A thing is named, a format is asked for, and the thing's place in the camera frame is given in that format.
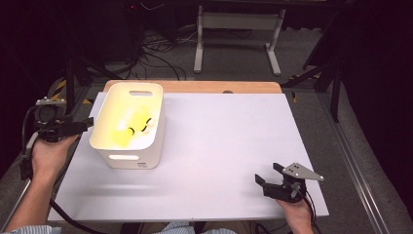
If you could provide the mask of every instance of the white tabletop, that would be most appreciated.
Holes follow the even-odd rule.
[[[100,93],[96,117],[106,93]],[[285,95],[165,94],[163,152],[152,170],[111,169],[84,133],[56,202],[76,220],[253,220],[283,217],[255,183],[282,183],[273,163],[313,169]],[[318,215],[319,184],[307,180]],[[62,220],[53,210],[49,220]]]

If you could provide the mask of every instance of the human hand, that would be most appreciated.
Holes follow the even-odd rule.
[[[304,199],[297,203],[276,201],[284,210],[286,222],[294,234],[314,233],[311,225],[311,211]]]
[[[69,136],[60,142],[46,142],[38,138],[32,151],[33,179],[55,181],[66,162],[67,150],[76,138],[77,135]]]

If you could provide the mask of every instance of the white plastic bin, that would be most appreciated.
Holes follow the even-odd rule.
[[[166,123],[163,98],[164,89],[153,83],[117,83],[109,89],[90,138],[109,167],[158,165]]]

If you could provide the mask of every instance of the striped sleeve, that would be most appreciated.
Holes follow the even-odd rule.
[[[171,222],[161,232],[154,234],[195,234],[194,227],[189,225],[189,222]],[[237,234],[229,229],[214,229],[203,234]]]
[[[4,234],[60,234],[60,227],[52,227],[48,225],[36,225],[36,226],[24,226],[20,227],[12,232],[6,232]]]

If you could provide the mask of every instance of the human arm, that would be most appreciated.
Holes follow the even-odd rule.
[[[304,200],[297,203],[287,203],[276,200],[285,213],[288,226],[294,234],[313,234],[311,211]]]
[[[46,223],[55,180],[76,138],[69,136],[57,143],[36,140],[32,151],[33,179],[6,231]]]

